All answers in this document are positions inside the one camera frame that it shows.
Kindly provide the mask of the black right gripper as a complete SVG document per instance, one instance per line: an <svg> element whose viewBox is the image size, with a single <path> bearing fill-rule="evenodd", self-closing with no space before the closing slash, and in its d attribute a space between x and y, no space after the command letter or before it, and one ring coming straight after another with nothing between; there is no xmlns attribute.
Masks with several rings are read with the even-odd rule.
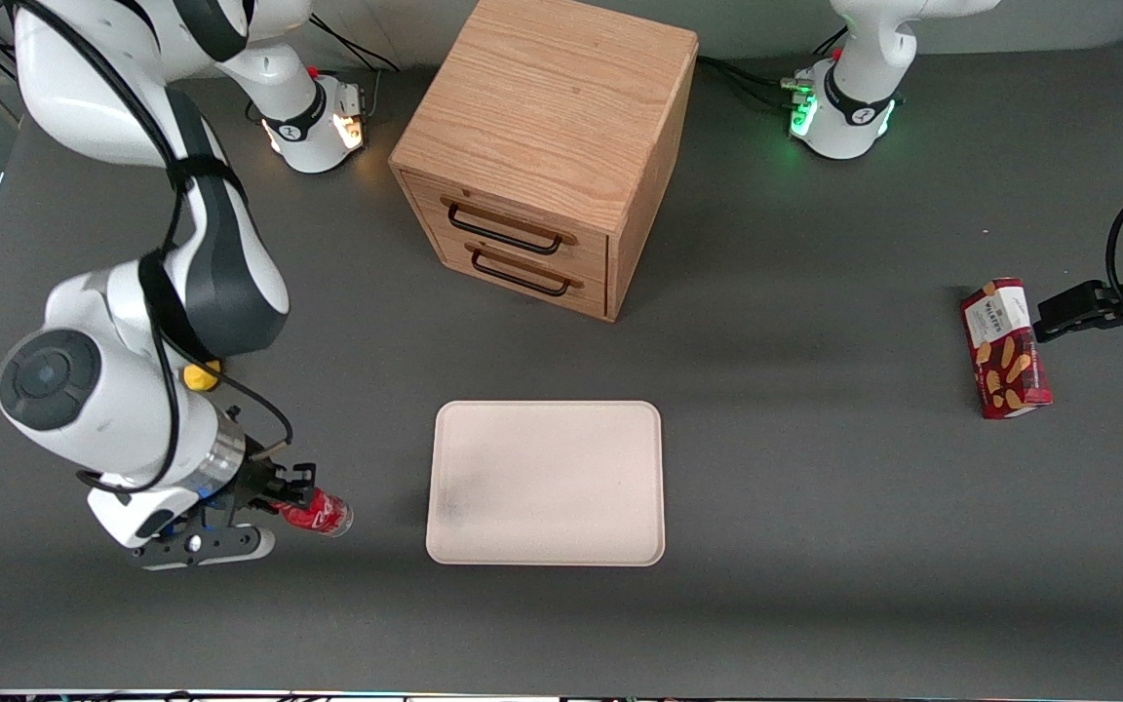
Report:
<svg viewBox="0 0 1123 702"><path fill-rule="evenodd" d="M293 505L275 496L276 483L287 489L311 489L316 483L316 463L296 463L292 467L279 465L272 458L241 461L237 474L214 494L214 511L230 514L238 511L257 510L263 514L281 517L307 517L305 505Z"/></svg>

